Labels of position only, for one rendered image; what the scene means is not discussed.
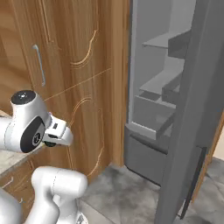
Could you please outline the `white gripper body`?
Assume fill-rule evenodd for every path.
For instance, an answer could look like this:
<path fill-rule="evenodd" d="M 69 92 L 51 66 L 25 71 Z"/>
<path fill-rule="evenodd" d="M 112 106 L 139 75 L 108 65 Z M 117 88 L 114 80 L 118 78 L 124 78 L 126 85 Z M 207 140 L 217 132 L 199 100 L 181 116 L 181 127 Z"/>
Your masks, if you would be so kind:
<path fill-rule="evenodd" d="M 73 140 L 73 133 L 68 127 L 65 127 L 63 130 L 47 129 L 43 137 L 43 141 L 48 144 L 61 144 L 65 146 L 70 146 Z"/>

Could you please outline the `grey fridge crisper drawer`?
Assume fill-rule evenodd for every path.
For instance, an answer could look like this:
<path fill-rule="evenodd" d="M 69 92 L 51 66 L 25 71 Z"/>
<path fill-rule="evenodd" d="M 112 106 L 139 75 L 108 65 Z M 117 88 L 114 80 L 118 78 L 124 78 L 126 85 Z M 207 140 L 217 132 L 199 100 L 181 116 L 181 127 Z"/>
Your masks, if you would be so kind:
<path fill-rule="evenodd" d="M 132 121 L 127 127 L 152 140 L 158 140 L 172 125 L 174 115 L 175 108 L 136 96 Z"/>

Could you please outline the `grey fridge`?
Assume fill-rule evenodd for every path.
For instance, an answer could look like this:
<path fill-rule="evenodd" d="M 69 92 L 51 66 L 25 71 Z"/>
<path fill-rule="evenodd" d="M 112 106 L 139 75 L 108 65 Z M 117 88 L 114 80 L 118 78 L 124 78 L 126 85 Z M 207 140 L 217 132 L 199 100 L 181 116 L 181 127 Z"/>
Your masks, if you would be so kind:
<path fill-rule="evenodd" d="M 224 112 L 224 0 L 130 0 L 124 163 L 184 218 Z"/>

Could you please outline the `grey fridge shelf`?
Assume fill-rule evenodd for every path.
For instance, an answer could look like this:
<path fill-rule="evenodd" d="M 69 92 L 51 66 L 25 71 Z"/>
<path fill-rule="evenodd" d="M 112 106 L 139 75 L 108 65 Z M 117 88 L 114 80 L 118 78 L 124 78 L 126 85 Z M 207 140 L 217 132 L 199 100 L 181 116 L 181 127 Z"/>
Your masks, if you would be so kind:
<path fill-rule="evenodd" d="M 164 49 L 168 49 L 168 40 L 173 38 L 176 35 L 179 35 L 180 33 L 187 32 L 166 32 L 164 34 L 161 34 L 159 36 L 156 36 L 155 38 L 152 38 L 150 40 L 147 40 L 146 42 L 143 42 L 143 46 L 152 46 L 152 47 L 160 47 Z"/>
<path fill-rule="evenodd" d="M 182 71 L 182 68 L 165 69 L 144 83 L 140 89 L 144 92 L 161 95 L 163 86 L 176 78 Z"/>

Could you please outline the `grey fridge door bin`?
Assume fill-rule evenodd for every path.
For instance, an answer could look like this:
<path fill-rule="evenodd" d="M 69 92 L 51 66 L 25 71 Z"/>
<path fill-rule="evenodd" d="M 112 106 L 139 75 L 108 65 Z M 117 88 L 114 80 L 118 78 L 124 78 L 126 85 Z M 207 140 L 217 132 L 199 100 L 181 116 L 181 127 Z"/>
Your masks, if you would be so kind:
<path fill-rule="evenodd" d="M 179 98 L 180 78 L 171 80 L 162 88 L 162 100 L 176 105 Z"/>
<path fill-rule="evenodd" d="M 191 31 L 185 31 L 168 40 L 168 56 L 182 59 L 186 58 L 186 52 L 191 38 Z"/>

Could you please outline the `grey fridge door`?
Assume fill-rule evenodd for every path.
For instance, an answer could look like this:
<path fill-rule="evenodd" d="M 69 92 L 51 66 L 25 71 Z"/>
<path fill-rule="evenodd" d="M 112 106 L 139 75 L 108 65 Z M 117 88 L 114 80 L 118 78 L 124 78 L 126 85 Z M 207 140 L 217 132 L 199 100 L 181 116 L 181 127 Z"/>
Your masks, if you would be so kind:
<path fill-rule="evenodd" d="M 214 140 L 224 109 L 223 24 L 224 0 L 196 0 L 154 224 L 182 213 L 200 147 Z"/>

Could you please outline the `wooden drawer front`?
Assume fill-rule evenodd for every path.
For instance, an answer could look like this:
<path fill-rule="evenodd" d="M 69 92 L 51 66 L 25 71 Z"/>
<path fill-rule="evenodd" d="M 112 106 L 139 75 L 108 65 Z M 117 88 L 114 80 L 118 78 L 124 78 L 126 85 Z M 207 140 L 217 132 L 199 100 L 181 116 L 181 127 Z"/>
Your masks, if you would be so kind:
<path fill-rule="evenodd" d="M 9 171 L 7 174 L 3 176 L 3 177 L 12 176 L 14 178 L 13 182 L 3 189 L 9 193 L 12 193 L 14 189 L 20 186 L 32 185 L 31 177 L 34 168 L 35 166 L 31 160 L 26 160 L 24 163 L 20 164 L 19 166 L 16 166 L 12 171 Z"/>
<path fill-rule="evenodd" d="M 23 221 L 26 220 L 34 202 L 34 190 L 31 185 L 22 185 L 13 190 L 12 195 L 22 207 Z"/>

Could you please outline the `grey freezer drawer front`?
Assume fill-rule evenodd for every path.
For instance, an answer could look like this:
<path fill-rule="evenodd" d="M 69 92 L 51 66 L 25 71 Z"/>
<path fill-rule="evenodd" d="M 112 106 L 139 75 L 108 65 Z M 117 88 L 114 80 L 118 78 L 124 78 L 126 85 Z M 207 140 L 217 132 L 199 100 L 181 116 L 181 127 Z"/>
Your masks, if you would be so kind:
<path fill-rule="evenodd" d="M 124 128 L 124 164 L 134 173 L 160 186 L 169 143 L 168 136 L 152 140 L 126 124 Z"/>

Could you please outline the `tall wooden cupboard door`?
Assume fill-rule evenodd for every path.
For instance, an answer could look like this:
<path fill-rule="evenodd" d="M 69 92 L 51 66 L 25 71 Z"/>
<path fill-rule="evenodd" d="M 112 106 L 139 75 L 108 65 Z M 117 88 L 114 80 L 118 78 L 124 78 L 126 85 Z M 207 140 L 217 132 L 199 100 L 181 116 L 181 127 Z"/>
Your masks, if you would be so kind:
<path fill-rule="evenodd" d="M 10 6 L 32 85 L 42 98 L 111 68 L 110 0 L 10 0 Z"/>

